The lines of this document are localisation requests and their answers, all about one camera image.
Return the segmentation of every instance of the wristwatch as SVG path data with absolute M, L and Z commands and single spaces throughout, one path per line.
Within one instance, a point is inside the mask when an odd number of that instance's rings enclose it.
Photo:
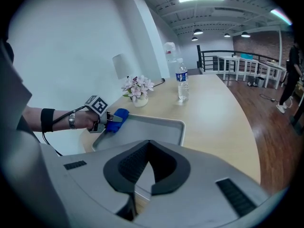
M 75 128 L 75 113 L 70 114 L 68 116 L 68 123 L 70 124 L 70 129 L 76 129 Z

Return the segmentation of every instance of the bottle label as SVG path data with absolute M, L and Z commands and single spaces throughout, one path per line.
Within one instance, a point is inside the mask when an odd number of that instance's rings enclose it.
M 175 74 L 176 75 L 176 80 L 178 82 L 184 82 L 188 79 L 188 72 L 181 73 L 181 74 Z

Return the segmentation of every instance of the table lamp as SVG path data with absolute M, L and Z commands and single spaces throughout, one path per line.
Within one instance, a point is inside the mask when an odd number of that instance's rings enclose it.
M 133 70 L 125 54 L 118 54 L 112 60 L 118 79 L 126 78 L 132 74 Z

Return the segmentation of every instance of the curved desk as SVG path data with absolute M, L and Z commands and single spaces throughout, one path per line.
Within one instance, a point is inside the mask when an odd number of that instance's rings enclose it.
M 109 111 L 126 108 L 131 114 L 181 120 L 185 123 L 183 146 L 216 155 L 260 183 L 260 161 L 249 122 L 229 89 L 216 75 L 189 76 L 189 100 L 178 100 L 175 79 L 148 93 L 149 102 L 137 108 L 121 97 Z M 81 134 L 86 152 L 99 133 Z

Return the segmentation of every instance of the brick wall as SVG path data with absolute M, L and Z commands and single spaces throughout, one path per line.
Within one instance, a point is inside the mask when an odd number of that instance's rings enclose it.
M 279 33 L 277 31 L 264 31 L 251 33 L 250 38 L 241 36 L 233 37 L 233 47 L 236 51 L 257 53 L 264 56 L 279 59 Z M 291 32 L 282 32 L 282 65 L 289 57 L 290 47 L 294 43 Z

